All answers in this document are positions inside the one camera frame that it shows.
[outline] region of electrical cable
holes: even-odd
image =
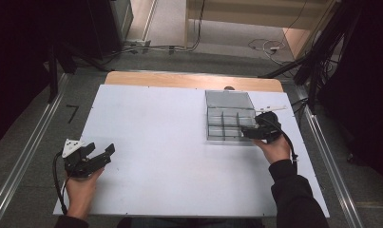
[[[253,44],[254,42],[256,42],[257,40],[265,41],[265,42],[262,44],[262,48],[257,48],[256,46],[252,46],[252,44]],[[280,45],[282,45],[281,47],[278,46],[278,49],[282,49],[282,48],[285,48],[285,47],[286,47],[286,45],[285,45],[284,43],[280,42],[280,41],[277,41],[277,40],[267,40],[267,39],[254,39],[254,40],[250,41],[250,43],[248,43],[247,46],[248,46],[249,48],[253,49],[253,50],[262,50],[262,51],[265,53],[265,55],[266,55],[271,61],[273,61],[274,63],[276,63],[276,64],[279,65],[280,67],[283,66],[283,65],[286,64],[286,63],[293,63],[292,61],[284,61],[284,62],[280,62],[280,61],[275,60],[274,58],[272,58],[272,55],[274,55],[276,52],[273,51],[273,53],[269,53],[269,52],[267,52],[266,49],[265,49],[265,45],[268,44],[268,43],[270,43],[270,42],[272,42],[272,43],[273,43],[273,42],[277,42],[277,43],[279,43]],[[293,74],[290,70],[288,70],[288,73],[291,75],[291,77],[294,77],[294,74]],[[284,73],[282,73],[282,75],[285,76],[286,78],[291,78],[290,76],[287,76],[287,75],[285,75]]]
[[[334,54],[334,50],[336,46],[342,41],[344,37],[343,31],[340,31],[336,36],[332,43],[329,45],[328,49],[324,52],[322,60],[319,62],[322,70],[319,70],[317,73],[319,76],[319,80],[317,81],[317,87],[321,89],[325,84],[327,84],[328,80],[331,78],[329,73],[333,70],[333,64],[337,63],[337,61],[332,61],[331,57]]]
[[[101,63],[101,66],[109,64],[111,61],[113,61],[115,58],[117,58],[118,55],[126,52],[131,52],[135,50],[140,50],[140,49],[153,49],[153,50],[160,50],[160,51],[194,51],[198,45],[200,44],[201,40],[201,25],[202,25],[202,17],[203,17],[203,11],[205,9],[205,0],[202,2],[201,6],[201,11],[200,11],[200,18],[199,18],[199,23],[198,23],[198,36],[197,36],[197,41],[194,43],[192,47],[186,47],[184,48],[183,46],[149,46],[149,47],[142,47],[142,46],[131,46],[128,47],[124,50],[118,51],[116,53],[112,53],[110,55],[106,55],[105,57],[111,56],[111,58],[103,63]]]
[[[301,119],[303,117],[303,111],[304,111],[304,108],[307,105],[308,100],[309,100],[309,98],[303,98],[303,99],[298,100],[296,102],[293,102],[291,104],[291,107],[293,107],[293,106],[297,105],[298,103],[301,103],[300,107],[296,111],[294,111],[295,114],[298,112],[297,113],[297,126],[298,126],[298,129],[301,128]]]
[[[194,6],[197,6],[197,0],[194,0]],[[196,17],[197,17],[197,11],[194,10],[194,21],[193,21],[193,25],[194,25],[193,31],[194,31],[194,33],[195,33],[195,18]]]
[[[64,199],[64,193],[65,193],[65,189],[66,189],[66,187],[67,187],[67,182],[70,180],[70,178],[72,177],[72,174],[73,174],[73,172],[71,172],[70,174],[69,174],[69,176],[67,177],[67,179],[65,180],[65,182],[64,182],[64,186],[63,186],[63,191],[62,191],[62,196],[63,196],[63,199]]]
[[[64,197],[61,194],[60,184],[59,184],[58,176],[57,176],[57,160],[59,157],[62,156],[62,154],[63,154],[63,152],[60,151],[54,157],[54,160],[52,162],[52,176],[54,178],[54,186],[55,186],[55,190],[57,190],[58,199],[61,202],[61,210],[63,211],[63,214],[66,215],[67,214],[67,207],[64,204]]]
[[[298,13],[298,16],[297,16],[296,20],[295,20],[295,21],[294,21],[294,22],[293,22],[293,23],[286,29],[285,33],[283,33],[282,43],[283,43],[283,41],[285,40],[285,38],[286,38],[286,34],[288,33],[289,29],[290,29],[290,28],[295,24],[295,22],[300,18],[301,13],[303,12],[304,8],[306,7],[307,1],[308,1],[308,0],[306,0],[306,1],[304,2],[303,7],[301,8],[300,12]]]

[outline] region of metal frame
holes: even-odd
[[[25,172],[37,150],[40,141],[43,139],[43,136],[48,128],[49,122],[54,116],[54,113],[57,110],[57,107],[61,102],[62,97],[64,96],[68,81],[68,75],[63,74],[59,81],[60,93],[58,93],[56,99],[54,99],[54,101],[51,104],[47,105],[42,117],[40,118],[33,133],[31,134],[28,143],[23,149],[16,164],[13,166],[10,175],[4,182],[3,186],[0,188],[0,221],[1,218],[4,216],[5,211],[7,210],[7,207],[10,204],[10,200],[16,192],[20,181],[25,175]]]
[[[60,93],[52,104],[48,104],[46,107],[39,123],[36,125],[31,137],[26,144],[25,148],[22,151],[21,156],[14,165],[12,171],[10,172],[9,177],[3,184],[0,190],[0,220],[3,217],[10,200],[12,199],[23,175],[25,174],[29,163],[36,152],[37,146],[45,134],[48,124],[52,119],[59,103],[61,102],[62,97],[64,96],[67,84],[69,81],[69,76],[63,74],[60,79]],[[283,84],[292,84],[291,80],[280,80]],[[304,86],[297,86],[296,88],[297,95],[300,99],[307,97],[307,92]],[[322,159],[324,160],[327,171],[330,175],[330,179],[333,183],[336,195],[338,196],[341,208],[345,214],[346,220],[349,224],[349,227],[364,227],[361,218],[356,210],[354,201],[351,197],[351,194],[341,176],[341,173],[335,163],[331,150],[324,138],[322,130],[319,126],[316,115],[313,115],[309,108],[305,108],[305,116],[309,125],[312,129],[313,135],[315,136],[316,143],[318,145],[319,152]]]
[[[299,99],[308,97],[304,86],[297,86],[297,95]],[[346,186],[338,166],[335,163],[330,147],[322,134],[316,115],[313,115],[310,108],[307,107],[305,108],[305,114],[313,135],[315,136],[319,152],[325,163],[328,174],[330,175],[331,182],[333,183],[336,195],[338,196],[339,203],[341,204],[341,208],[345,214],[349,227],[364,227],[360,215],[357,213],[354,205],[354,200],[352,199],[348,187]]]

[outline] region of black sleeve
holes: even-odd
[[[277,227],[329,227],[307,179],[297,174],[290,160],[269,167],[275,184],[272,195],[277,204]]]
[[[60,216],[58,217],[57,223],[55,224],[54,228],[87,228],[89,227],[89,224],[85,222],[84,220],[69,217],[69,216]]]

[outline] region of person's right hand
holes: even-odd
[[[97,170],[87,179],[71,178],[67,182],[67,195],[69,197],[67,216],[86,220],[96,192],[96,180],[104,170],[104,168]]]
[[[270,164],[280,160],[290,160],[291,148],[283,135],[271,143],[265,143],[261,140],[253,140],[253,143],[262,149]]]

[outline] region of white tabletop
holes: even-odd
[[[298,154],[307,178],[329,216],[288,97],[249,92],[255,109],[268,105]],[[82,139],[95,156],[111,143],[116,152],[98,179],[91,214],[148,217],[273,217],[274,183],[262,151],[250,142],[206,139],[205,90],[101,85]],[[57,201],[54,214],[61,215]]]

